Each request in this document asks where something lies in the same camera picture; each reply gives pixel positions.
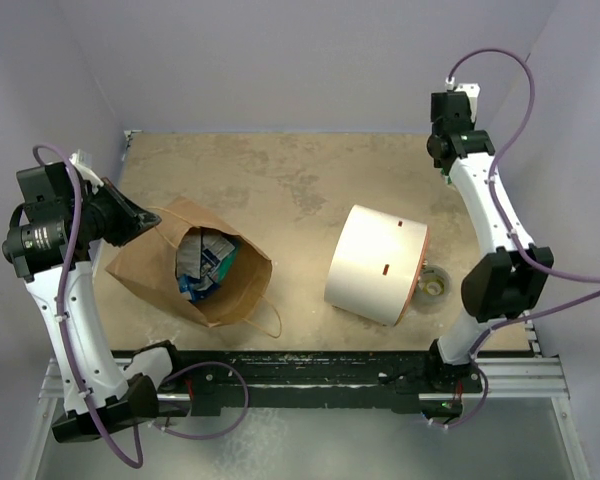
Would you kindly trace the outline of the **brown paper bag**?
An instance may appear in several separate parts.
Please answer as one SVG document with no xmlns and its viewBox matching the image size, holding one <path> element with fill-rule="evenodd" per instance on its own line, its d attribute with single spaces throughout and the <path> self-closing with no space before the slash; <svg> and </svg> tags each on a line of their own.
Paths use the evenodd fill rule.
<svg viewBox="0 0 600 480">
<path fill-rule="evenodd" d="M 215 213 L 186 197 L 156 210 L 161 222 L 119 250 L 106 271 L 135 296 L 171 315 L 209 328 L 242 322 L 256 326 L 251 317 L 265 299 L 271 259 Z M 201 230 L 227 235 L 238 243 L 238 251 L 217 292 L 190 303 L 179 291 L 176 252 L 187 234 Z"/>
</svg>

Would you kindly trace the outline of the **dark blue kettle chips bag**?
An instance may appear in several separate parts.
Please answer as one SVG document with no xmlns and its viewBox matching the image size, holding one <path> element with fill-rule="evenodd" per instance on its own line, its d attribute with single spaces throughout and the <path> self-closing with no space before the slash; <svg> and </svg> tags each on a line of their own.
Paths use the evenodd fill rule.
<svg viewBox="0 0 600 480">
<path fill-rule="evenodd" d="M 176 275 L 189 276 L 201 280 L 211 273 L 216 260 L 206 252 L 212 242 L 212 235 L 203 230 L 187 233 L 176 252 Z"/>
</svg>

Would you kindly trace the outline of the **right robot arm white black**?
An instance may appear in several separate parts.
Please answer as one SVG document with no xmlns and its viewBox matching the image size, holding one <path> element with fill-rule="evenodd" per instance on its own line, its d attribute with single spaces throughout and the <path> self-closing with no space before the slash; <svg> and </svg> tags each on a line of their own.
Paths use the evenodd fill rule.
<svg viewBox="0 0 600 480">
<path fill-rule="evenodd" d="M 436 391 L 459 381 L 459 365 L 470 362 L 484 332 L 537 304 L 547 275 L 522 255 L 545 267 L 554 262 L 551 249 L 536 246 L 521 226 L 499 173 L 490 170 L 495 148 L 488 133 L 475 128 L 479 92 L 476 84 L 460 84 L 431 95 L 427 152 L 460 193 L 482 255 L 462 280 L 463 310 L 430 348 L 438 358 L 425 366 L 424 376 Z"/>
</svg>

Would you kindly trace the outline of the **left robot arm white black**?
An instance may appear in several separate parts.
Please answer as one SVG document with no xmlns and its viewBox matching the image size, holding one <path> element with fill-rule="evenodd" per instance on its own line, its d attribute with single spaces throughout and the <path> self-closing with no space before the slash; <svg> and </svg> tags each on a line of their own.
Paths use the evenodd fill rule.
<svg viewBox="0 0 600 480">
<path fill-rule="evenodd" d="M 96 305 L 91 243 L 122 247 L 161 219 L 126 198 L 108 179 L 85 180 L 61 162 L 17 172 L 23 201 L 14 210 L 5 259 L 43 317 L 63 382 L 56 441 L 84 442 L 154 420 L 158 389 L 186 378 L 169 341 L 137 351 L 120 367 Z"/>
</svg>

